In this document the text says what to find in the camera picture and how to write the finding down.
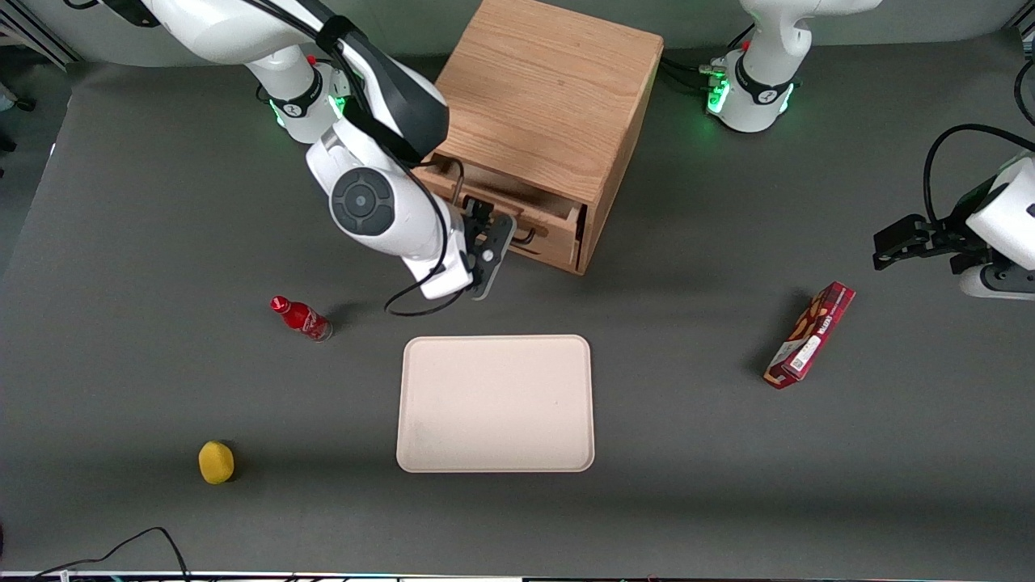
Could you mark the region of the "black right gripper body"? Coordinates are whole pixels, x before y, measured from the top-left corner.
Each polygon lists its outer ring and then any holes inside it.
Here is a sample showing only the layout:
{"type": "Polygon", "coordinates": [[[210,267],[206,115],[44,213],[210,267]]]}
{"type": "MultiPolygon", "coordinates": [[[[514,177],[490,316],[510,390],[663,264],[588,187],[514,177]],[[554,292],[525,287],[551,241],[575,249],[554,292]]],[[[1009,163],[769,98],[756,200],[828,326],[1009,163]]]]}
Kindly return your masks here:
{"type": "Polygon", "coordinates": [[[471,277],[487,277],[487,262],[482,259],[490,217],[463,217],[463,265],[471,277]]]}

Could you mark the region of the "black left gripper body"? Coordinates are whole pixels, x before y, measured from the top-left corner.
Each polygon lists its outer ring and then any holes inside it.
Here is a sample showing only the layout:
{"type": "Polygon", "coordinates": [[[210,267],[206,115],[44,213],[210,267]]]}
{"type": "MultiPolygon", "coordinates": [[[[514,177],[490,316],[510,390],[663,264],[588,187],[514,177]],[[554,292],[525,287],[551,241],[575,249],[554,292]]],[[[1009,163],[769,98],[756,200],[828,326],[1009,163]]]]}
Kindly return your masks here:
{"type": "Polygon", "coordinates": [[[935,227],[931,244],[934,250],[941,254],[955,254],[950,259],[953,275],[962,275],[967,268],[1004,263],[1004,257],[967,225],[967,220],[990,201],[993,183],[993,179],[987,179],[977,187],[969,190],[954,203],[950,213],[945,217],[937,217],[931,180],[927,180],[927,215],[935,227]]]}

